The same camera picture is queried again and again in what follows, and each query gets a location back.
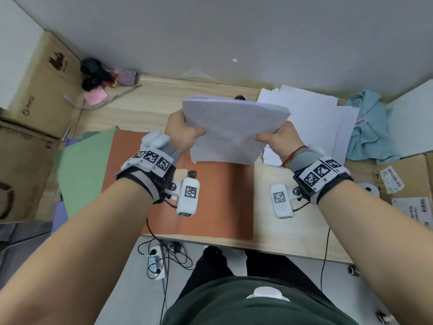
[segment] dark green shirt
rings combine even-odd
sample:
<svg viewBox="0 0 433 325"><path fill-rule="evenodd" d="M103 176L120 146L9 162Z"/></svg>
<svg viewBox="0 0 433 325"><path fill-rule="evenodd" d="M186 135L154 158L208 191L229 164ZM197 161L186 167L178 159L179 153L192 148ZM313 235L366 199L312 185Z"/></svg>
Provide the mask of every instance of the dark green shirt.
<svg viewBox="0 0 433 325"><path fill-rule="evenodd" d="M250 298L257 287L271 286L290 301ZM193 290L171 306L163 325L294 324L356 325L327 301L275 279L226 277Z"/></svg>

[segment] trousers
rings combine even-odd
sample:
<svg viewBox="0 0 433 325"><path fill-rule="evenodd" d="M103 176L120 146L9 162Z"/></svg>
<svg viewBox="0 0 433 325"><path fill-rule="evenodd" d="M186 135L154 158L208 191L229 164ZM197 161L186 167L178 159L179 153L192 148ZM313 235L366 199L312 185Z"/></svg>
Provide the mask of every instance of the trousers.
<svg viewBox="0 0 433 325"><path fill-rule="evenodd" d="M290 287L316 295L332 304L311 279L287 257L254 250L245 250L245 254L248 276L278 279ZM228 276L234 275L227 266L226 257L218 247L208 246L197 261L178 300L203 284Z"/></svg>

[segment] table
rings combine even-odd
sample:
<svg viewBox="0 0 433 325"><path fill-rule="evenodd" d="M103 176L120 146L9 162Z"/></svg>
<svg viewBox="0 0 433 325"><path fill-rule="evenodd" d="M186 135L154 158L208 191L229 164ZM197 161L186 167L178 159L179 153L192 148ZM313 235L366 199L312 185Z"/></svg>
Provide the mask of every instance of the table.
<svg viewBox="0 0 433 325"><path fill-rule="evenodd" d="M141 87L99 109L77 112L72 120L69 137L80 138L85 131L102 131L112 126L123 130L149 132L164 130L169 114L182 107L182 98L193 95L234 97L243 94L249 100L257 100L259 88L239 87L218 83L141 76ZM348 161L356 182L374 183L371 167L373 161ZM309 204L295 213L294 218L279 220L274 216L269 186L284 182L295 187L292 172L263 165L259 158L254 169L254 236L252 240L234 240L187 235L160 235L162 238L196 242L206 245L249 248L268 253L323 259L328 224L317 206ZM44 192L45 201L39 204L40 214L50 212L55 198L55 175L50 176ZM295 201L294 207L305 201ZM328 260L351 262L337 238L331 232Z"/></svg>

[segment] pink paper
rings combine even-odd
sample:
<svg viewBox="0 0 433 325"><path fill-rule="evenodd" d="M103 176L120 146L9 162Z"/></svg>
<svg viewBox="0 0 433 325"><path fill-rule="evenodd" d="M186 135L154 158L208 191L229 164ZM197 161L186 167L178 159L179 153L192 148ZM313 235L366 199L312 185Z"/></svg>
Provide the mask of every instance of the pink paper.
<svg viewBox="0 0 433 325"><path fill-rule="evenodd" d="M90 92L84 92L83 97L90 106L97 105L109 99L108 93L102 87L97 87Z"/></svg>

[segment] tape roll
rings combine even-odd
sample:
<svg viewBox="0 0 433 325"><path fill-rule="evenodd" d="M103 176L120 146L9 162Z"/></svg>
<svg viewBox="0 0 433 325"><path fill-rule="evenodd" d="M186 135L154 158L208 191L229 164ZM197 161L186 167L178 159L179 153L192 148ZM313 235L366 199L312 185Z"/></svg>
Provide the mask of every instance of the tape roll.
<svg viewBox="0 0 433 325"><path fill-rule="evenodd" d="M377 188L375 185L370 184L368 182L362 182L358 185L360 185L362 187L362 189L368 191L369 193L373 194L374 196L376 196L376 197L380 196L379 188Z"/></svg>

